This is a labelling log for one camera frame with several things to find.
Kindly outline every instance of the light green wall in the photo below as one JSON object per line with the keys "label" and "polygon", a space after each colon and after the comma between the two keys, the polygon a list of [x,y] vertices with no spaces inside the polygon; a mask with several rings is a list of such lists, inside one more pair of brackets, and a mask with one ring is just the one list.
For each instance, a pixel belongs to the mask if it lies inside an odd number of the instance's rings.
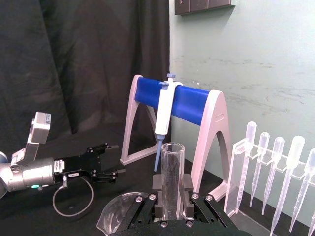
{"label": "light green wall", "polygon": [[[301,160],[306,161],[315,147],[315,1],[238,0],[234,9],[175,16],[170,0],[170,40],[170,71],[177,80],[224,92],[231,144],[244,138],[247,122],[253,120],[256,142],[267,131],[272,148],[282,136],[284,154],[295,135],[304,136]],[[199,127],[173,119],[172,139],[185,145],[186,158],[192,160]],[[221,177],[219,153],[216,141],[206,169]],[[291,184],[298,191],[299,182]],[[314,189],[299,217],[305,224],[315,210]],[[288,194],[286,214],[292,214],[295,198]],[[268,203],[275,206],[277,197]]]}

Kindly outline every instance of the plastic pipette bulb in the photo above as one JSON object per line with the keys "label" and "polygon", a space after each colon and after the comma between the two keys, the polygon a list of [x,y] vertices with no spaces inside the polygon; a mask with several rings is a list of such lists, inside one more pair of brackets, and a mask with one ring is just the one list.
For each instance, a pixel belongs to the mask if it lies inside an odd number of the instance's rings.
{"label": "plastic pipette bulb", "polygon": [[252,182],[252,194],[251,194],[251,201],[250,201],[250,207],[252,207],[252,200],[254,199],[254,195],[257,189],[258,180],[259,180],[259,174],[261,169],[261,162],[262,158],[267,152],[268,143],[269,143],[270,135],[267,132],[263,132],[260,135],[259,144],[258,144],[258,157],[257,157],[257,163],[255,168],[255,174],[254,179]]}
{"label": "plastic pipette bulb", "polygon": [[309,229],[309,233],[307,234],[307,236],[311,236],[314,230],[315,230],[315,211],[314,211],[314,214],[312,216],[310,229]]}
{"label": "plastic pipette bulb", "polygon": [[272,149],[272,154],[271,154],[271,167],[268,175],[268,180],[265,188],[265,193],[264,193],[264,201],[262,205],[262,212],[261,214],[263,215],[265,212],[265,207],[270,195],[270,190],[272,187],[272,182],[274,181],[274,176],[276,173],[276,167],[278,165],[278,162],[281,159],[282,152],[284,150],[284,138],[283,137],[277,137],[274,142],[274,147]]}
{"label": "plastic pipette bulb", "polygon": [[292,140],[290,152],[286,161],[287,171],[284,177],[284,181],[283,181],[279,201],[277,204],[277,208],[274,214],[274,218],[272,219],[270,236],[272,236],[272,233],[275,230],[275,227],[279,221],[280,214],[284,206],[286,194],[290,185],[291,175],[293,173],[293,170],[295,169],[295,167],[297,167],[299,163],[299,159],[303,150],[304,143],[305,143],[305,139],[302,136],[295,136]]}
{"label": "plastic pipette bulb", "polygon": [[242,167],[240,187],[239,187],[238,194],[237,194],[237,202],[236,202],[236,210],[235,210],[236,214],[238,213],[238,208],[240,207],[242,197],[243,197],[243,191],[244,191],[244,186],[245,186],[245,181],[246,181],[248,162],[250,160],[249,156],[251,154],[251,150],[252,150],[252,147],[254,145],[256,128],[257,128],[257,124],[253,121],[251,121],[247,124],[245,143],[244,143],[245,156],[244,156],[244,162],[243,162],[243,167]]}
{"label": "plastic pipette bulb", "polygon": [[309,187],[309,181],[311,180],[311,178],[313,177],[313,175],[315,174],[315,148],[313,148],[310,151],[310,155],[309,158],[307,159],[306,162],[306,166],[304,168],[304,172],[305,172],[305,176],[300,188],[300,192],[299,195],[297,197],[295,206],[294,206],[294,210],[293,210],[293,215],[292,215],[292,221],[291,221],[291,225],[290,225],[290,232],[292,232],[292,228],[293,225],[296,221],[296,218],[300,212],[302,203],[304,201],[304,197],[306,195],[307,189]]}

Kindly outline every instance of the metal screw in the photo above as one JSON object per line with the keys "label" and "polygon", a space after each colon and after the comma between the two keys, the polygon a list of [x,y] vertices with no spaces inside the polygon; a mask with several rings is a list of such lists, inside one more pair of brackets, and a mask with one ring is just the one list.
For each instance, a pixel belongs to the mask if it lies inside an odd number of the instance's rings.
{"label": "metal screw", "polygon": [[191,220],[186,221],[186,225],[188,227],[192,227],[193,226],[193,222]]}
{"label": "metal screw", "polygon": [[155,194],[150,194],[150,195],[149,195],[149,199],[150,199],[150,200],[154,200],[155,198],[156,198]]}
{"label": "metal screw", "polygon": [[192,198],[197,199],[197,198],[199,198],[199,195],[197,193],[193,193]]}
{"label": "metal screw", "polygon": [[207,201],[211,201],[211,200],[212,200],[212,196],[211,196],[211,195],[207,195],[207,196],[206,196],[206,200],[207,200]]}
{"label": "metal screw", "polygon": [[160,225],[161,225],[162,228],[166,228],[167,227],[167,221],[162,221],[160,223]]}
{"label": "metal screw", "polygon": [[140,203],[142,202],[142,200],[143,200],[143,197],[141,196],[136,197],[136,202]]}

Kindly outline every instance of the black curtain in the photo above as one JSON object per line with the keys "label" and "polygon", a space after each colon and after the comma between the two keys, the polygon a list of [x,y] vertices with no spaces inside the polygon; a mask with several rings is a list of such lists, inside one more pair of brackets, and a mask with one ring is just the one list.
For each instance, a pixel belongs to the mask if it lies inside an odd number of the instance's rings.
{"label": "black curtain", "polygon": [[[168,4],[0,0],[0,150],[25,145],[36,111],[52,114],[48,140],[124,123],[133,76],[169,70]],[[134,128],[153,139],[143,108]]]}

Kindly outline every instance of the micropipette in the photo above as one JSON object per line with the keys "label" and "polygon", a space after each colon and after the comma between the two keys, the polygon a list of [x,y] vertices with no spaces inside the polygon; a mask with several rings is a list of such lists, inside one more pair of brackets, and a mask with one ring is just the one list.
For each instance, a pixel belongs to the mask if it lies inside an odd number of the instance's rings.
{"label": "micropipette", "polygon": [[285,173],[277,208],[276,208],[274,217],[272,219],[270,236],[272,236],[272,233],[275,230],[275,227],[279,221],[280,214],[284,206],[284,202],[285,202],[285,197],[286,197],[286,194],[287,194],[290,182],[291,182],[291,176],[294,169],[297,167],[299,163],[299,159],[302,153],[304,143],[305,143],[305,139],[302,136],[295,136],[292,140],[291,148],[290,148],[289,155],[286,161],[287,170]]}
{"label": "micropipette", "polygon": [[309,233],[307,234],[307,236],[311,236],[314,230],[315,230],[315,211],[312,216],[311,225],[310,225]]}
{"label": "micropipette", "polygon": [[305,172],[305,176],[300,188],[300,192],[299,195],[297,197],[295,206],[294,206],[294,210],[293,210],[293,215],[292,215],[292,221],[291,221],[291,225],[290,225],[290,232],[292,232],[292,228],[293,225],[296,221],[296,218],[300,212],[304,197],[306,195],[307,189],[309,187],[309,181],[311,180],[311,178],[313,177],[313,175],[315,174],[315,148],[313,148],[310,151],[310,155],[309,158],[307,159],[306,162],[306,166],[304,168],[304,172]]}
{"label": "micropipette", "polygon": [[254,179],[252,182],[252,194],[251,194],[250,207],[252,207],[252,200],[254,199],[254,195],[257,189],[260,169],[262,165],[262,158],[267,152],[269,138],[270,138],[270,135],[267,132],[263,132],[260,135],[258,151],[257,151],[258,152],[257,163],[256,163],[256,168],[255,168]]}
{"label": "micropipette", "polygon": [[272,154],[271,154],[271,167],[268,175],[268,180],[265,188],[265,193],[264,193],[264,201],[262,204],[262,212],[261,214],[263,215],[265,212],[265,207],[270,195],[271,187],[272,187],[272,182],[274,181],[274,176],[276,173],[276,167],[278,165],[278,162],[281,159],[282,152],[284,150],[284,138],[283,137],[277,137],[274,142],[274,147],[272,149]]}
{"label": "micropipette", "polygon": [[238,213],[238,209],[240,207],[242,197],[243,197],[243,191],[244,191],[244,186],[245,186],[245,181],[246,181],[248,162],[250,161],[249,156],[251,154],[251,150],[252,150],[253,145],[254,145],[256,128],[257,128],[257,124],[254,121],[251,121],[247,124],[245,143],[244,143],[245,156],[244,156],[243,167],[242,167],[240,187],[239,187],[238,194],[237,194],[237,202],[236,202],[236,210],[235,210],[236,214]]}
{"label": "micropipette", "polygon": [[175,94],[175,88],[178,85],[183,85],[180,82],[174,82],[173,78],[175,78],[174,74],[167,74],[168,80],[164,82],[160,82],[162,85],[160,94],[159,94],[159,101],[158,101],[158,108],[157,108],[157,122],[156,122],[156,139],[157,139],[157,155],[156,161],[154,164],[154,172],[158,169],[158,162],[159,157],[161,155],[161,147],[162,142],[165,138],[165,135],[168,131],[169,120],[171,118],[171,112],[173,107],[173,99]]}

